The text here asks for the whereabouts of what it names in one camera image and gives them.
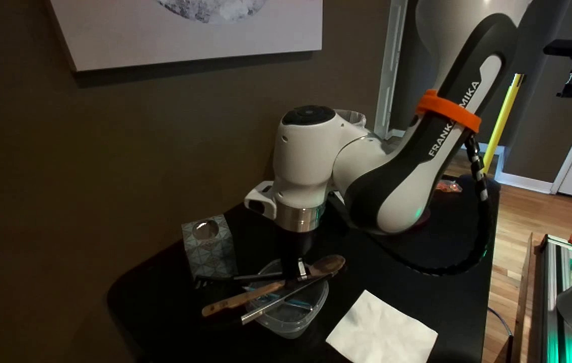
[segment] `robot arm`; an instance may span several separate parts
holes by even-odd
[[[261,205],[265,218],[297,235],[318,226],[328,192],[341,193],[360,227],[399,234],[416,224],[452,150],[478,133],[472,113],[511,77],[527,4],[421,0],[419,36],[439,66],[435,92],[419,103],[421,113],[400,142],[391,147],[375,136],[358,113],[318,104],[291,109],[275,133],[275,179],[249,192],[246,205]]]

